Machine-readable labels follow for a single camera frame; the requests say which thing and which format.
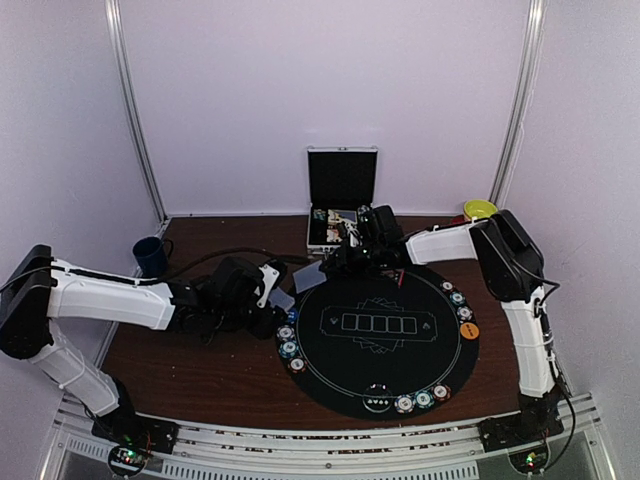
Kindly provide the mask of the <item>blue-backed card deck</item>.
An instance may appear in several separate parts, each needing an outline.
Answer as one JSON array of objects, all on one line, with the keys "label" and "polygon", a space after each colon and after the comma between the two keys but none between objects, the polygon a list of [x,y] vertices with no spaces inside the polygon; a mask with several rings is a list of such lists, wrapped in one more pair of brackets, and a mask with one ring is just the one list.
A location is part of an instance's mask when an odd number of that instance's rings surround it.
[{"label": "blue-backed card deck", "polygon": [[295,298],[280,288],[272,290],[268,300],[273,307],[281,308],[285,312],[291,310],[295,305]]}]

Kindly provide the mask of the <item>blue chip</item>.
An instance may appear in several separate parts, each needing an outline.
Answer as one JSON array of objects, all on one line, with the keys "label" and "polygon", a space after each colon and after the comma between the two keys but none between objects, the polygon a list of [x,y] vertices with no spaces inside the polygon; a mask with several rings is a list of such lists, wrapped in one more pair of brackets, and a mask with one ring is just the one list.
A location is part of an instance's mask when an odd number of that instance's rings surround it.
[{"label": "blue chip", "polygon": [[460,306],[457,311],[458,319],[462,322],[471,322],[474,319],[474,312],[468,306]]},{"label": "blue chip", "polygon": [[295,338],[295,329],[291,325],[280,326],[276,331],[276,338],[281,342],[292,341]]},{"label": "blue chip", "polygon": [[394,407],[399,414],[411,413],[415,408],[415,400],[411,395],[399,395],[394,400]]}]

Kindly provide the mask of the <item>playing card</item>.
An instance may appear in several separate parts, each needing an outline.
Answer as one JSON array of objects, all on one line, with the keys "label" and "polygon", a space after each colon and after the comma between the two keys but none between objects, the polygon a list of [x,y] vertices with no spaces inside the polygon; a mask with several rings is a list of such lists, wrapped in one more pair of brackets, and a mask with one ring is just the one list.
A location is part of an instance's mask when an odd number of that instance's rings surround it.
[{"label": "playing card", "polygon": [[326,274],[320,269],[321,262],[314,262],[293,273],[293,282],[297,294],[323,284]]}]

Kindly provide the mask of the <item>green chip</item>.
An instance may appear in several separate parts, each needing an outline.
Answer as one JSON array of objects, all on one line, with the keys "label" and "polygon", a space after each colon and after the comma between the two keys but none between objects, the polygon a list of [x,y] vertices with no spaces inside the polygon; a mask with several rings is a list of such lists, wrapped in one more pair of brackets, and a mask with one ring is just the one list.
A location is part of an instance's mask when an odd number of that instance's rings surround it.
[{"label": "green chip", "polygon": [[418,408],[429,409],[435,404],[435,398],[428,389],[418,391],[414,395],[415,404]]},{"label": "green chip", "polygon": [[460,307],[467,303],[466,297],[460,291],[453,291],[449,295],[452,304]]},{"label": "green chip", "polygon": [[280,344],[278,351],[282,358],[294,358],[298,352],[298,344],[292,340],[285,341]]}]

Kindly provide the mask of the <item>orange chip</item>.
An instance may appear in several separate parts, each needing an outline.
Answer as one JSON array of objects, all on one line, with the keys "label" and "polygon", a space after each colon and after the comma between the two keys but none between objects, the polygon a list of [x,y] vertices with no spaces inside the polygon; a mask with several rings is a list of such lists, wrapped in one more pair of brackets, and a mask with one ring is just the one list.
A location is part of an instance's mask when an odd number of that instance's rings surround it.
[{"label": "orange chip", "polygon": [[432,389],[433,397],[438,402],[449,400],[452,395],[451,388],[445,384],[435,385]]},{"label": "orange chip", "polygon": [[454,291],[454,285],[449,281],[442,281],[440,289],[445,293],[451,293]]},{"label": "orange chip", "polygon": [[294,357],[289,360],[287,367],[291,373],[301,374],[307,370],[307,362],[301,357]]}]

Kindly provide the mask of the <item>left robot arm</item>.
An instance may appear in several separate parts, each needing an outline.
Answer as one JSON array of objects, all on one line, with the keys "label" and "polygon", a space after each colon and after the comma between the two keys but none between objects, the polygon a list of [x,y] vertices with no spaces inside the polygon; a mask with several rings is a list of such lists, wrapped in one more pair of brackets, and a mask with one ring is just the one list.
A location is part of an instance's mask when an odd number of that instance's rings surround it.
[{"label": "left robot arm", "polygon": [[36,245],[1,288],[1,350],[38,366],[79,399],[110,439],[141,449],[152,434],[126,387],[86,360],[55,321],[106,320],[203,340],[241,329],[271,337],[285,312],[270,296],[286,276],[286,265],[278,257],[256,265],[236,249],[222,257],[211,275],[196,282],[173,275],[142,279],[86,270]]}]

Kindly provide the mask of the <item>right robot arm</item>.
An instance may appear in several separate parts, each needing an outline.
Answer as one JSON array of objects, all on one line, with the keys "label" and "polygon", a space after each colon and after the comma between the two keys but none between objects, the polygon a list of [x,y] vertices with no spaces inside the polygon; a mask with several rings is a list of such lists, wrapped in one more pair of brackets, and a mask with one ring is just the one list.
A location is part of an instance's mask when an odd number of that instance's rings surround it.
[{"label": "right robot arm", "polygon": [[358,223],[326,254],[327,275],[403,269],[412,265],[475,259],[488,291],[501,303],[519,367],[519,412],[479,425],[487,450],[542,440],[556,419],[553,338],[546,315],[544,259],[508,210],[458,225],[403,232],[393,210],[363,207]]}]

